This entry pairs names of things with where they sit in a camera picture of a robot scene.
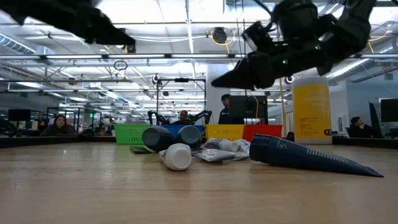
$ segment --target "table surface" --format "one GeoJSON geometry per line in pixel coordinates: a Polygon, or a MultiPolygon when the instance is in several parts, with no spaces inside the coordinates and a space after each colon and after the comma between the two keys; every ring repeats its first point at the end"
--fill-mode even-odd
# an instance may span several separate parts
{"type": "Polygon", "coordinates": [[[0,219],[8,223],[397,223],[398,150],[319,149],[385,178],[193,161],[79,143],[0,149],[0,219]]]}

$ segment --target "red bin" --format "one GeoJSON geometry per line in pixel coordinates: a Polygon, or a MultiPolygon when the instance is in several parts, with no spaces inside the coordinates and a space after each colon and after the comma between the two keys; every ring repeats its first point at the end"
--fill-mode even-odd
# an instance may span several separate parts
{"type": "Polygon", "coordinates": [[[251,142],[255,134],[282,137],[282,128],[283,125],[245,125],[243,128],[243,139],[251,142]]]}

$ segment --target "monitor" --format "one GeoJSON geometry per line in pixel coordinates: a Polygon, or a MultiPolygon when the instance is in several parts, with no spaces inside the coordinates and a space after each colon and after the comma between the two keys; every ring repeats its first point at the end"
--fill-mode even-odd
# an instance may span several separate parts
{"type": "Polygon", "coordinates": [[[398,121],[398,98],[381,100],[381,121],[398,121]]]}
{"type": "MultiPolygon", "coordinates": [[[[259,102],[257,118],[268,122],[267,96],[256,96],[259,102]]],[[[253,96],[230,96],[229,116],[232,118],[256,118],[257,101],[253,96]]]]}
{"type": "Polygon", "coordinates": [[[9,109],[9,121],[30,121],[30,110],[9,109]]]}

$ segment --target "blue bin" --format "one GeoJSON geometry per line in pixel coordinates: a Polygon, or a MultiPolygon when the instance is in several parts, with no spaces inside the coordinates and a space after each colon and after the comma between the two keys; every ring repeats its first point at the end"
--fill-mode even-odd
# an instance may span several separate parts
{"type": "MultiPolygon", "coordinates": [[[[185,127],[186,125],[162,125],[162,126],[167,128],[174,137],[177,137],[178,131],[183,127],[185,127]]],[[[201,133],[205,131],[205,127],[203,125],[194,125],[194,126],[197,127],[201,133]]]]}

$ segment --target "green plastic bin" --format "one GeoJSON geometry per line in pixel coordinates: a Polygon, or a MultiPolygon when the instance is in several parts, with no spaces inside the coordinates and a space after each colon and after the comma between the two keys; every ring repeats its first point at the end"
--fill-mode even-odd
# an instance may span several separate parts
{"type": "Polygon", "coordinates": [[[142,134],[149,127],[149,124],[115,124],[116,142],[124,145],[143,145],[142,134]]]}

